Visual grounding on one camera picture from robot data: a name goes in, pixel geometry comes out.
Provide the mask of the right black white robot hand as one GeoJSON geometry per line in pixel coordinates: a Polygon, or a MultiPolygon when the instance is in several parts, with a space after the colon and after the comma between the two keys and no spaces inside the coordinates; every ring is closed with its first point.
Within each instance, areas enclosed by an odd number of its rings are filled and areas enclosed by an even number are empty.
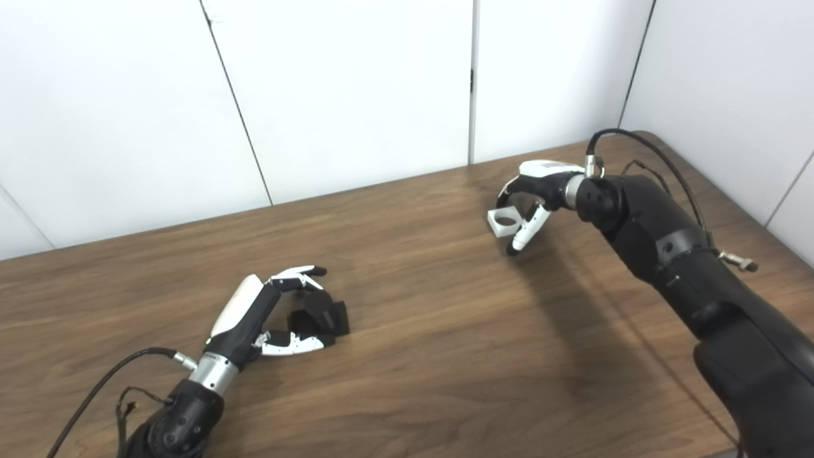
{"type": "Polygon", "coordinates": [[[526,160],[518,166],[518,175],[501,188],[496,208],[507,207],[511,195],[517,193],[533,195],[537,200],[521,218],[518,231],[507,244],[509,257],[523,251],[553,212],[563,207],[571,211],[576,208],[576,192],[585,177],[584,167],[558,160],[526,160]]]}

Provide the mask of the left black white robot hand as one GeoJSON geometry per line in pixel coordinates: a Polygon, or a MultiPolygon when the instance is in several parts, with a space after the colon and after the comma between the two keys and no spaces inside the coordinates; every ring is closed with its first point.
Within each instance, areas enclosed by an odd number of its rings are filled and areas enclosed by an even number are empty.
{"type": "Polygon", "coordinates": [[[192,382],[224,396],[231,383],[257,357],[296,356],[328,348],[350,333],[344,302],[336,302],[316,281],[326,268],[315,265],[288,268],[267,281],[248,275],[216,319],[203,356],[191,372],[192,382]],[[302,308],[294,310],[283,331],[264,330],[283,293],[306,293],[302,308]]]}

